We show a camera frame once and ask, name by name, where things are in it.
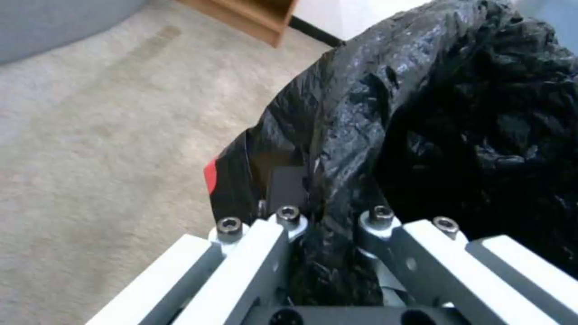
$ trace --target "beige carpet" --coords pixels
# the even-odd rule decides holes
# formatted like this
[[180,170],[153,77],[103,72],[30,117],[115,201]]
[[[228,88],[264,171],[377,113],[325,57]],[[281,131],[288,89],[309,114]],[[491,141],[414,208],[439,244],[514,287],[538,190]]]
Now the beige carpet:
[[1,66],[0,323],[83,323],[182,234],[204,237],[202,168],[326,50],[155,1]]

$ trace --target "screw head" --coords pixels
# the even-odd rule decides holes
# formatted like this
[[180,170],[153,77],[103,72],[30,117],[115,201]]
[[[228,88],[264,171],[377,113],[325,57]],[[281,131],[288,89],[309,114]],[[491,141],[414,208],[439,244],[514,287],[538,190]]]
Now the screw head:
[[237,217],[225,217],[217,221],[217,238],[222,241],[234,241],[242,235],[243,223]]
[[460,231],[458,223],[448,217],[435,217],[432,222],[437,229],[440,229],[441,232],[446,234],[446,236],[450,237],[451,239],[455,239],[458,232]]
[[299,224],[301,213],[296,206],[285,205],[277,209],[275,215],[278,224],[282,226],[295,226]]
[[369,211],[369,222],[374,226],[389,227],[394,219],[394,212],[389,206],[376,205]]

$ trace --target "black garbage bag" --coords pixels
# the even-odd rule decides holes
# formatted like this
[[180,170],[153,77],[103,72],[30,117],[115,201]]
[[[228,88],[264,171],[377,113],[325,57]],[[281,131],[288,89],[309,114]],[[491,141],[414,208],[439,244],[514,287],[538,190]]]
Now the black garbage bag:
[[221,153],[214,216],[253,222],[267,168],[306,166],[297,304],[381,303],[354,249],[357,216],[380,200],[403,222],[508,234],[576,277],[577,73],[554,30],[506,1],[396,14],[325,53]]

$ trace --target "wooden cabinet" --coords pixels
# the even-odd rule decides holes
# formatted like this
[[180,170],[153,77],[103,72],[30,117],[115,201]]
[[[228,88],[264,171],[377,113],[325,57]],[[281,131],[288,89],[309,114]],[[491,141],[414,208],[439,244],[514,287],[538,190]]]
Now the wooden cabinet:
[[179,0],[277,47],[297,0]]

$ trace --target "gray wall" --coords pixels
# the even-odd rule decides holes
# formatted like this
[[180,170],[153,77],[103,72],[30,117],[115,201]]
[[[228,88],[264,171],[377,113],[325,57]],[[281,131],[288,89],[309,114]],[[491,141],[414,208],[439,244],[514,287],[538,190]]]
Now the gray wall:
[[114,26],[149,0],[0,0],[0,63]]

